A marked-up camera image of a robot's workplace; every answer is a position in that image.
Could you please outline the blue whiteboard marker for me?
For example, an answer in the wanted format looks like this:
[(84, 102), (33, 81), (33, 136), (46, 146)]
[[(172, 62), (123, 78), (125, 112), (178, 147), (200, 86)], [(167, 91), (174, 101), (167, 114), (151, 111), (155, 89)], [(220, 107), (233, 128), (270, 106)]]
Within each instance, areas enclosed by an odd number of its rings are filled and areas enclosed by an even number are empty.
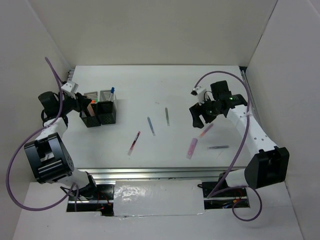
[(115, 94), (115, 88), (114, 87), (112, 87), (111, 88), (111, 90), (110, 90), (110, 94), (109, 94), (109, 101), (113, 101), (113, 99), (114, 99), (114, 94)]

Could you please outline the purple pink highlighter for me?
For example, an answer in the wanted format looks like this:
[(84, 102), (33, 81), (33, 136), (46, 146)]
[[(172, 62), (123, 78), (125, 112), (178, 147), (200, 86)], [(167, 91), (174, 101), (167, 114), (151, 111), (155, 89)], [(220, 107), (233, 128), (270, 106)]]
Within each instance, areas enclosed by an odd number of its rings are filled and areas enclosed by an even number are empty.
[(191, 140), (191, 143), (190, 143), (190, 145), (189, 145), (189, 148), (188, 148), (188, 151), (187, 151), (187, 154), (186, 154), (186, 158), (187, 159), (191, 159), (192, 158), (192, 156), (193, 156), (193, 153), (194, 153), (194, 151), (195, 151), (195, 148), (196, 148), (196, 146), (197, 146), (197, 143), (198, 143), (198, 139), (197, 138), (193, 138), (192, 140)]

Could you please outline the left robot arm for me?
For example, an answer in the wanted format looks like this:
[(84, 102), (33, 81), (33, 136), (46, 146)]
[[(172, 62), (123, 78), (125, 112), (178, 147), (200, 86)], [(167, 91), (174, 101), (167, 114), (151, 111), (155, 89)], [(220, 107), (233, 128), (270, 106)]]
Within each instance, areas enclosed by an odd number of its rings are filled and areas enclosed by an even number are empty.
[(40, 184), (60, 183), (65, 186), (76, 184), (80, 196), (87, 200), (94, 199), (99, 193), (99, 187), (88, 172), (75, 167), (62, 141), (68, 128), (67, 114), (71, 111), (85, 111), (92, 100), (80, 93), (76, 93), (73, 98), (52, 91), (40, 94), (38, 99), (43, 106), (41, 119), (44, 129), (34, 141), (24, 145), (36, 181)]

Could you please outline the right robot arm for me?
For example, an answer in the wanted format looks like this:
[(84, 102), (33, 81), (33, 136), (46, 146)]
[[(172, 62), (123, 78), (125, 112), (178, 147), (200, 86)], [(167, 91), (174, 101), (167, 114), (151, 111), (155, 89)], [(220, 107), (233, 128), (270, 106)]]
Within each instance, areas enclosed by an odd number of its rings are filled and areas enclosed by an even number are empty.
[(287, 175), (290, 154), (286, 147), (278, 147), (250, 113), (248, 101), (241, 94), (232, 94), (226, 81), (211, 84), (212, 97), (201, 86), (192, 89), (191, 94), (198, 102), (189, 108), (192, 125), (202, 129), (219, 115), (226, 117), (243, 139), (240, 146), (247, 147), (250, 162), (244, 169), (227, 170), (220, 176), (218, 187), (223, 196), (230, 196), (236, 187), (259, 189), (284, 182)]

